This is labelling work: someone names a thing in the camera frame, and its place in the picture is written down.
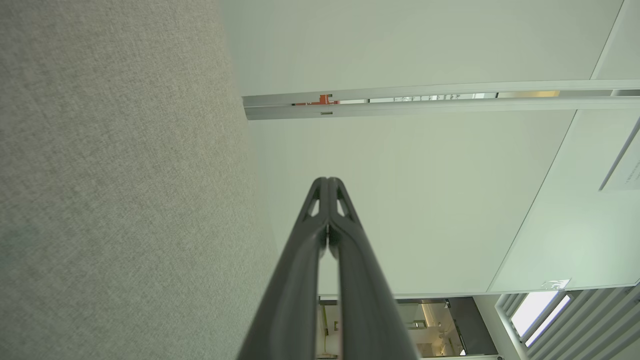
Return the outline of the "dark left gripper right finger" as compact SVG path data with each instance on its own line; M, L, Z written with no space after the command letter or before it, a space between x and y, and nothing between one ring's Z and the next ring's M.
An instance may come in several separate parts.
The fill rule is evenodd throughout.
M328 246L338 263L342 360L416 360L418 352L345 184L328 180Z

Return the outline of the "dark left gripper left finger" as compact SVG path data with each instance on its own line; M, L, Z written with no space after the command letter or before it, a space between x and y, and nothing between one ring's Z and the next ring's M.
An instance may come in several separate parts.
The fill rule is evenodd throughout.
M327 246L329 180L311 184L254 315L239 360L316 357L319 260Z

